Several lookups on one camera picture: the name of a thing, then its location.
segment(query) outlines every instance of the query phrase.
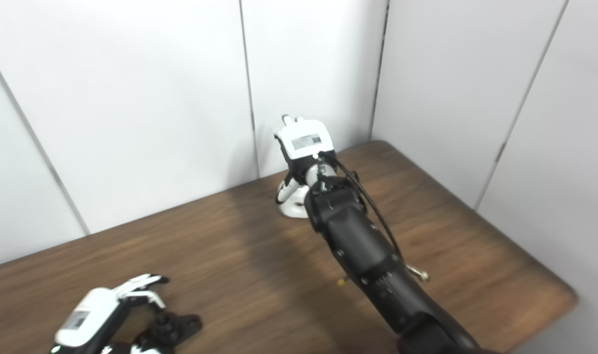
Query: barcode label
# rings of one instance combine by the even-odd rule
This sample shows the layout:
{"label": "barcode label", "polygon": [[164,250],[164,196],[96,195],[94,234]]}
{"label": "barcode label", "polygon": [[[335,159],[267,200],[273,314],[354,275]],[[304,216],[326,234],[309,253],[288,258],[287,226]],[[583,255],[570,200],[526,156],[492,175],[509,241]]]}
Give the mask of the barcode label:
{"label": "barcode label", "polygon": [[295,150],[322,143],[319,134],[306,135],[305,137],[293,139],[292,142]]}
{"label": "barcode label", "polygon": [[61,329],[71,329],[72,331],[76,331],[81,327],[89,315],[89,311],[74,311],[69,315],[67,321],[63,323],[63,327],[61,327]]}

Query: wire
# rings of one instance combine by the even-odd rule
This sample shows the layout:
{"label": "wire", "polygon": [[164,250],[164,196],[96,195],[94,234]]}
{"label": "wire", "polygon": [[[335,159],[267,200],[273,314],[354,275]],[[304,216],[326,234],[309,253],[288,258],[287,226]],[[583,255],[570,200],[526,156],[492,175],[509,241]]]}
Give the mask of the wire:
{"label": "wire", "polygon": [[321,157],[324,157],[324,158],[332,161],[336,166],[338,166],[338,168],[340,168],[345,173],[345,175],[347,175],[347,177],[353,182],[353,184],[355,184],[355,186],[358,188],[358,190],[360,190],[360,193],[362,193],[362,195],[367,200],[367,202],[373,209],[374,213],[376,213],[376,216],[382,223],[382,226],[384,227],[385,231],[387,232],[387,235],[389,236],[389,240],[391,241],[391,244],[393,244],[393,248],[395,248],[395,252],[397,253],[398,257],[402,260],[402,262],[404,262],[404,258],[402,257],[402,251],[400,251],[400,246],[397,244],[397,241],[395,240],[395,236],[393,236],[393,233],[391,232],[391,228],[389,227],[386,220],[384,219],[384,216],[382,216],[382,213],[380,213],[380,209],[378,209],[378,206],[376,206],[373,199],[371,199],[371,196],[369,196],[369,193],[367,193],[367,191],[364,189],[364,187],[362,187],[362,184],[360,184],[360,182],[356,179],[356,177],[354,176],[354,173],[349,171],[348,168],[346,168],[345,165],[342,164],[334,155],[332,155],[328,152],[325,152],[325,151],[319,152],[319,155]]}

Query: wooden table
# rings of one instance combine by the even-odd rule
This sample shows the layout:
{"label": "wooden table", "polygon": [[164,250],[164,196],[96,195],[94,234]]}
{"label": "wooden table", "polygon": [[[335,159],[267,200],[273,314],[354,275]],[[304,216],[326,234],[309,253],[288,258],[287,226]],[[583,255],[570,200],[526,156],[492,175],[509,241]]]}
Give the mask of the wooden table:
{"label": "wooden table", "polygon": [[[407,262],[431,274],[423,287],[484,347],[510,350],[576,303],[564,282],[391,146],[369,143],[340,160],[358,171]],[[337,285],[344,274],[321,236],[277,211],[282,178],[0,265],[0,353],[47,352],[89,289],[148,272],[171,278],[156,288],[169,310],[203,318],[179,354],[395,352],[396,336],[360,290]],[[132,340],[150,319],[136,309],[114,340]]]}

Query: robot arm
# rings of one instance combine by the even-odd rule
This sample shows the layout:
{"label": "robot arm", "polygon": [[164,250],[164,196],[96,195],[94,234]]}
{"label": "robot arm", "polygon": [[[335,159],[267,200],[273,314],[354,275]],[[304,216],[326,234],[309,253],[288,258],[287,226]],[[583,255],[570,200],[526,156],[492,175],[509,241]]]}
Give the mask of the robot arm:
{"label": "robot arm", "polygon": [[[202,327],[196,315],[176,316],[148,288],[169,279],[143,274],[113,289],[96,288],[87,293],[55,335],[51,354],[171,354],[180,342]],[[133,307],[150,305],[155,321],[135,343],[108,345]]]}
{"label": "robot arm", "polygon": [[[285,127],[276,134],[288,163],[291,181],[306,185],[305,209],[314,231],[320,233],[333,256],[353,282],[371,300],[394,332],[398,349],[407,354],[468,353],[478,350],[474,338],[439,306],[412,278],[425,281],[427,273],[402,258],[391,242],[366,216],[371,204],[390,230],[357,177],[336,159],[324,125],[315,120],[283,117]],[[341,169],[346,177],[338,177]],[[292,194],[293,183],[283,183],[277,202]]]}

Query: screw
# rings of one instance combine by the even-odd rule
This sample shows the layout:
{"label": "screw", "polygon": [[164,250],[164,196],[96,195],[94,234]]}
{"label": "screw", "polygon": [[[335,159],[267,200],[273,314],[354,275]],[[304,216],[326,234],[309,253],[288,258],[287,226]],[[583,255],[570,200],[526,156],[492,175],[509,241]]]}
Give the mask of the screw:
{"label": "screw", "polygon": [[406,265],[406,269],[414,276],[416,276],[420,282],[429,282],[430,281],[430,275],[420,269],[417,269],[416,267],[413,267],[411,265]]}

